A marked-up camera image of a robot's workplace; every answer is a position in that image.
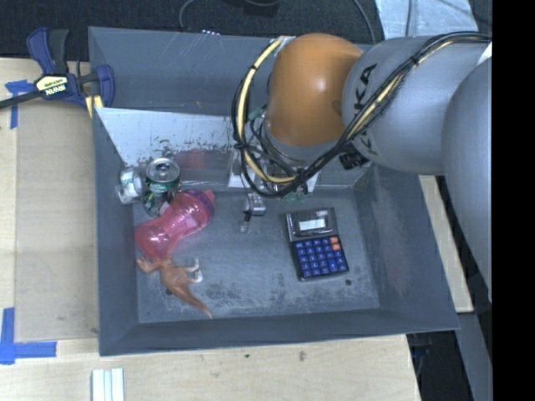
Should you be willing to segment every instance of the bin floor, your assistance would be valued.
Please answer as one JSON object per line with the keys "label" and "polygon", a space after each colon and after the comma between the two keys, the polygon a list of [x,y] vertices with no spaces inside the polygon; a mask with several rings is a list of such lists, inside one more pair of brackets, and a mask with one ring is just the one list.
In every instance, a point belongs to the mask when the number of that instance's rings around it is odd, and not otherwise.
{"label": "bin floor", "polygon": [[[199,259],[203,281],[189,288],[214,319],[379,307],[352,189],[316,190],[303,204],[267,198],[266,214],[251,219],[248,233],[240,231],[247,200],[243,190],[215,194],[213,220],[182,239],[173,255],[177,266],[191,266]],[[335,210],[349,272],[301,282],[293,266],[285,215],[320,206]],[[141,205],[135,206],[134,219],[136,226],[149,219]],[[206,319],[204,312],[166,294],[158,271],[147,275],[137,269],[137,289],[140,322]]]}

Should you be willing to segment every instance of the blue tape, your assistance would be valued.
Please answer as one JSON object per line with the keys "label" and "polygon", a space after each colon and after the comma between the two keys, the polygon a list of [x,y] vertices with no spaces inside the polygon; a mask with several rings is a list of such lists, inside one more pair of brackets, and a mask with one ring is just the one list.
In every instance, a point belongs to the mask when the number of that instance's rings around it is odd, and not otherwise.
{"label": "blue tape", "polygon": [[54,358],[57,342],[15,343],[15,309],[3,310],[2,335],[0,336],[0,364],[13,365],[18,358]]}
{"label": "blue tape", "polygon": [[[15,82],[7,82],[6,89],[11,92],[13,97],[16,97],[19,94],[26,94],[28,92],[33,92],[33,84],[27,82],[26,80],[17,80]],[[11,124],[9,125],[10,129],[15,129],[18,126],[18,106],[15,104],[11,108]]]}

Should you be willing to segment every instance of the calculator display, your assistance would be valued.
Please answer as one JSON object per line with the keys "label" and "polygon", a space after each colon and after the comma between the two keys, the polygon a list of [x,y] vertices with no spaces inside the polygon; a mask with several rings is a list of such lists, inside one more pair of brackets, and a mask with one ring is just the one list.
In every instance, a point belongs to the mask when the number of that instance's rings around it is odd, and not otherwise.
{"label": "calculator display", "polygon": [[299,230],[300,231],[310,231],[313,229],[323,229],[326,227],[327,223],[325,222],[325,219],[322,218],[321,220],[308,220],[308,221],[300,221],[299,222]]}

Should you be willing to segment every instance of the wooden table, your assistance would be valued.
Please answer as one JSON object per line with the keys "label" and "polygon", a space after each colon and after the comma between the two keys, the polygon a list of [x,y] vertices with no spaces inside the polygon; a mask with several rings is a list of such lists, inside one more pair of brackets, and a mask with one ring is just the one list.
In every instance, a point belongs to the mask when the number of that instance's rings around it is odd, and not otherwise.
{"label": "wooden table", "polygon": [[[0,58],[0,99],[7,81],[39,75],[34,61]],[[16,341],[59,341],[56,358],[0,365],[2,401],[89,400],[100,368],[123,368],[125,399],[136,401],[420,400],[403,335],[101,358],[89,116],[40,99],[19,106],[17,129],[10,114],[0,110],[0,309],[15,306]],[[456,309],[469,312],[436,183],[421,181]]]}

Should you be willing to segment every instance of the clamp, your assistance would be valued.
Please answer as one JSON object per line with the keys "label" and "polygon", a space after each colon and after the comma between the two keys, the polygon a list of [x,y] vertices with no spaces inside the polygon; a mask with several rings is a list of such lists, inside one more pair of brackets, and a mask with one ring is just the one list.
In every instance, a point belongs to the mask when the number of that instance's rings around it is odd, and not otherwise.
{"label": "clamp", "polygon": [[103,106],[111,105],[115,95],[111,67],[105,64],[99,65],[95,73],[78,78],[69,73],[69,67],[65,62],[65,39],[68,34],[69,30],[66,29],[50,30],[43,27],[28,36],[26,40],[28,51],[41,67],[43,75],[33,82],[33,91],[0,101],[0,109],[36,98],[47,101],[58,99],[87,109],[89,96],[83,92],[81,85],[96,80],[99,81],[99,95]]}

